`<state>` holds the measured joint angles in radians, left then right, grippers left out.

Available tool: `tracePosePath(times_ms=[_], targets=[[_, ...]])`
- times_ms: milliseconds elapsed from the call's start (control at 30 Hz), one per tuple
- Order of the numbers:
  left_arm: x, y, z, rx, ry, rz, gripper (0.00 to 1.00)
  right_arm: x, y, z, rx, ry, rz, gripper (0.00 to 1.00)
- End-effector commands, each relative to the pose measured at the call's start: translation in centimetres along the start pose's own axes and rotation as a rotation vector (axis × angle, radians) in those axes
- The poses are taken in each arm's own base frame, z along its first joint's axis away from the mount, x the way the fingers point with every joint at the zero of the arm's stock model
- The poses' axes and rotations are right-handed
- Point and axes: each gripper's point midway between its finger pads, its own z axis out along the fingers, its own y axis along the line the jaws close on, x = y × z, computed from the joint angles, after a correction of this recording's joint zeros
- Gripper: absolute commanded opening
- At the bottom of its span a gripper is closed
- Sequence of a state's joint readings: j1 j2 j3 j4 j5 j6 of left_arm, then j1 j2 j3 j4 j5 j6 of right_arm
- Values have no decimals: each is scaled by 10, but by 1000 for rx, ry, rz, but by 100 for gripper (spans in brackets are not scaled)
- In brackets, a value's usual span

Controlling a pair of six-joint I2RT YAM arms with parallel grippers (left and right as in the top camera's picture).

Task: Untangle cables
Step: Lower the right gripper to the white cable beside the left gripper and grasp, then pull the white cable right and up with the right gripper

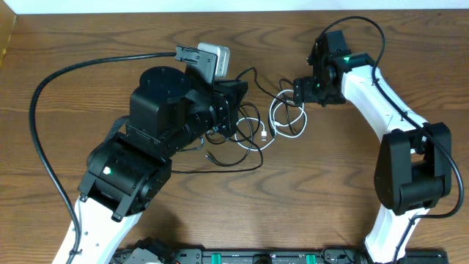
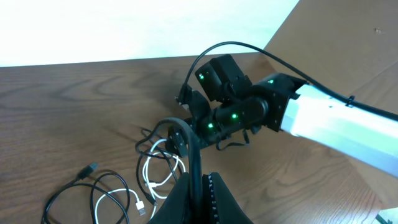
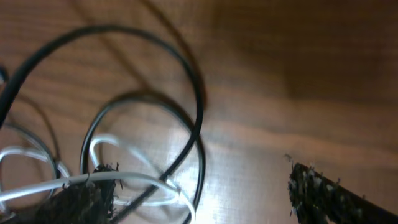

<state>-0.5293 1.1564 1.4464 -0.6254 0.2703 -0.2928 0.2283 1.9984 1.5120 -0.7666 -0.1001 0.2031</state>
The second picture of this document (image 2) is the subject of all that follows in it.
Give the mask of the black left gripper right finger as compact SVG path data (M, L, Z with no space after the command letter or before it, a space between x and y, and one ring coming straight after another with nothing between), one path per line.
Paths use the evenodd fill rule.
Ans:
M203 222L207 224L252 224L217 172L203 175Z

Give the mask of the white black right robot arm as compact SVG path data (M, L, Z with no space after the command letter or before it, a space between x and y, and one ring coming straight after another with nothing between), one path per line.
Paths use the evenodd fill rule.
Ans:
M212 58L195 72L202 91L182 86L177 101L207 145L242 129L285 131L397 175L397 116L342 100L305 80L274 73L252 83L234 58Z

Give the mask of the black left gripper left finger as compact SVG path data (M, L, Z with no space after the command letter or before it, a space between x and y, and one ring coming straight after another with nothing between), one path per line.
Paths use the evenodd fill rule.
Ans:
M183 173L148 224L181 224L189 201L189 174Z

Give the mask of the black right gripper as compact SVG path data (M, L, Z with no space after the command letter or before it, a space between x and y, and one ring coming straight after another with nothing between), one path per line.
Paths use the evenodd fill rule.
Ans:
M166 118L166 124L169 124L166 141L167 152L179 157L188 157L189 153L195 149L200 151L210 145L196 135L192 127L180 118Z

